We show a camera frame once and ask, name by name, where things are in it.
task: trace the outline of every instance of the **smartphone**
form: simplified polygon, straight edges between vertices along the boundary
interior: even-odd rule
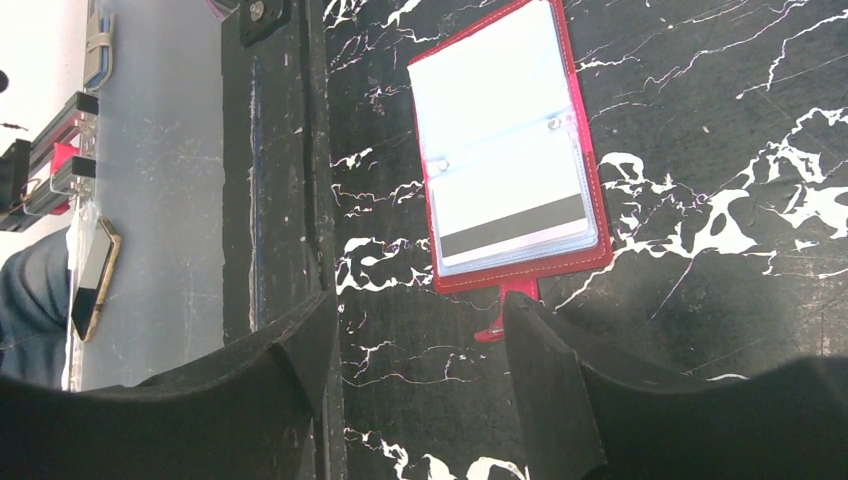
[[[120,251],[121,236],[109,219],[100,217],[71,309],[71,320],[83,342],[91,339],[97,327]]]

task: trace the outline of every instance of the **black bracket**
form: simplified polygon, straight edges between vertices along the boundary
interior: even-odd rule
[[[291,0],[242,0],[239,7],[241,44],[249,47],[270,37],[292,17]]]

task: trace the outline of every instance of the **red strap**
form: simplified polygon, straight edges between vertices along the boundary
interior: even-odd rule
[[[527,278],[501,285],[501,314],[489,328],[474,334],[474,339],[478,342],[491,343],[503,339],[503,304],[506,300],[506,292],[521,292],[533,300],[539,300],[539,281],[535,278]]]

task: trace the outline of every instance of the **red component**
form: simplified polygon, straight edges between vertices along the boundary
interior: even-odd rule
[[[79,148],[64,143],[56,143],[53,145],[53,158],[50,160],[50,175],[54,175],[62,168],[68,160],[74,155],[79,155]],[[56,207],[50,215],[61,215],[71,209],[70,202],[65,200],[61,205]]]
[[[539,282],[535,279],[519,280],[501,285],[501,314],[494,323],[489,325],[489,328],[475,333],[474,340],[481,343],[492,343],[503,340],[503,304],[506,299],[506,292],[522,292],[533,300],[539,300]]]
[[[433,55],[445,47],[452,45],[485,26],[495,22],[498,18],[508,15],[514,10],[523,7],[527,3],[536,0],[518,0],[507,5],[504,8],[496,10],[479,22],[459,32],[457,35],[449,38],[446,42],[424,52],[415,57],[412,63],[420,61],[430,55]],[[607,217],[604,210],[603,198],[601,196],[601,185],[598,180],[598,167],[595,162],[594,148],[592,147],[592,139],[589,133],[589,122],[586,118],[586,109],[583,106],[583,98],[580,95],[580,86],[577,83],[577,71],[574,67],[574,58],[571,53],[571,42],[568,38],[568,30],[565,24],[565,13],[562,0],[547,0],[551,3],[551,7],[555,15],[555,23],[559,32],[560,50],[563,52],[565,74],[568,80],[569,90],[571,91],[572,103],[577,114],[577,123],[580,131],[580,145],[583,149],[583,161],[586,170],[586,179],[589,183],[591,192],[592,207],[595,212],[595,222],[598,226],[598,244],[589,250],[580,252],[567,253],[549,258],[540,258],[528,262],[508,265],[504,267],[491,268],[477,272],[471,272],[461,275],[451,275],[441,277],[439,275],[439,262],[437,258],[436,248],[431,248],[433,255],[433,283],[436,291],[439,293],[453,293],[462,290],[470,290],[474,288],[490,287],[494,285],[510,285],[518,280],[535,280],[540,277],[549,277],[553,275],[561,275],[564,273],[572,273],[583,270],[590,270],[609,265],[612,261],[612,245],[610,242],[609,231],[607,228]],[[427,168],[424,164],[423,155],[421,156],[421,166],[424,171],[424,186],[427,191],[427,221],[430,228],[430,245],[435,245],[435,235],[433,232],[433,217],[432,206],[430,205],[430,190],[427,178]],[[492,333],[483,338],[495,338],[496,334]]]

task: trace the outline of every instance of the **black stripe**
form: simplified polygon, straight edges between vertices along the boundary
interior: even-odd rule
[[[441,237],[442,258],[586,218],[580,194]]]

